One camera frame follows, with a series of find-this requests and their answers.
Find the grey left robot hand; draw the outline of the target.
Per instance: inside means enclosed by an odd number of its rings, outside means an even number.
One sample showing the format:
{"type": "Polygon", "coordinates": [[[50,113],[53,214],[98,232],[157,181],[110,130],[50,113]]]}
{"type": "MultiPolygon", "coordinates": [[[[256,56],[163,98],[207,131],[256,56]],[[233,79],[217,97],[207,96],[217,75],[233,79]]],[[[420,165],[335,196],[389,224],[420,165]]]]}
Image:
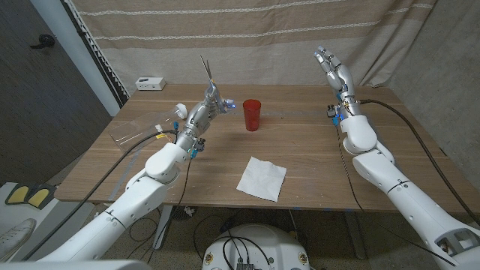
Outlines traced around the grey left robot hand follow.
{"type": "Polygon", "coordinates": [[[235,107],[233,99],[221,97],[218,87],[211,79],[209,87],[205,90],[204,100],[189,112],[183,131],[178,133],[175,144],[187,152],[206,132],[214,118],[228,113],[235,107]]]}

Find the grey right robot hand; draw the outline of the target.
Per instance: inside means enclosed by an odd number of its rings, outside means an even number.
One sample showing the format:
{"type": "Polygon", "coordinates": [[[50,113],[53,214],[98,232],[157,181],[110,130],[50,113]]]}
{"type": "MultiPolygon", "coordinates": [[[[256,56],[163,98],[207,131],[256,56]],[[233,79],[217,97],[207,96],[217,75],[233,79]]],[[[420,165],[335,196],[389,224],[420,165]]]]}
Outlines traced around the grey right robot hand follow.
{"type": "Polygon", "coordinates": [[[362,114],[356,102],[353,77],[347,66],[339,58],[322,46],[318,46],[314,56],[323,70],[334,96],[338,99],[339,114],[344,118],[362,114]]]}

